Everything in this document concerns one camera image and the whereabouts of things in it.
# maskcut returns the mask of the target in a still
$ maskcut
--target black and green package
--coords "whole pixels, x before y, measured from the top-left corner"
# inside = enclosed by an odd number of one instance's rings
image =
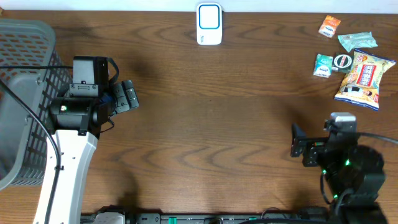
[[[331,69],[334,72],[349,73],[349,71],[351,71],[351,68],[353,66],[353,60],[354,58],[350,55],[336,54],[335,59],[333,59],[333,64],[331,66]]]

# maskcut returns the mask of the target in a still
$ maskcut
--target small package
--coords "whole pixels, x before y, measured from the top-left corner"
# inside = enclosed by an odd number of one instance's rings
[[[335,100],[379,110],[381,77],[395,64],[395,60],[377,57],[355,49],[353,68],[344,77]]]
[[[340,24],[340,20],[333,18],[331,16],[326,16],[326,19],[323,21],[321,28],[319,28],[319,33],[325,35],[327,37],[332,38],[336,33],[336,29]]]
[[[332,62],[332,56],[318,54],[315,61],[315,68],[313,69],[313,75],[329,78],[329,76],[331,75]]]
[[[338,40],[347,52],[350,52],[352,49],[355,48],[377,47],[376,40],[372,37],[372,32],[339,35]]]
[[[336,54],[331,69],[334,72],[349,73],[353,66],[353,57],[346,54]]]

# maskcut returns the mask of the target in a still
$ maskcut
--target wood grain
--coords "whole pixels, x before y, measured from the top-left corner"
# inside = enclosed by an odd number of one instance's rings
[[[196,43],[195,13],[4,11],[38,19],[57,34],[66,64],[74,55],[112,57],[133,80],[138,110],[117,116],[90,164],[82,212],[102,205],[165,213],[261,212],[325,206],[319,168],[289,156],[290,125],[326,136],[323,120],[349,111],[358,129],[398,138],[398,67],[381,81],[378,112],[333,99],[343,79],[312,75],[316,54],[345,52],[318,34],[325,14],[224,13],[223,42]],[[335,14],[337,34],[372,31],[369,52],[398,59],[397,15]],[[378,201],[398,222],[398,148],[362,139],[386,160]],[[0,223],[33,220],[40,187],[0,192]]]

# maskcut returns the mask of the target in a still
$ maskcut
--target white wall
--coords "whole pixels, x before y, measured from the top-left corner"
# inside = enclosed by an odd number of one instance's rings
[[[196,0],[1,0],[4,9],[195,11]],[[343,12],[398,14],[398,0],[210,0],[226,12]]]

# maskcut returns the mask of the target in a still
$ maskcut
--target gray plastic basket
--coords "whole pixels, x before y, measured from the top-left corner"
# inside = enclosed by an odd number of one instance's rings
[[[0,19],[0,65],[61,65],[55,33],[40,21]],[[67,69],[0,69],[0,79],[45,121],[47,106],[61,86],[70,83]],[[42,128],[0,89],[0,190],[11,185],[40,185],[47,143]]]

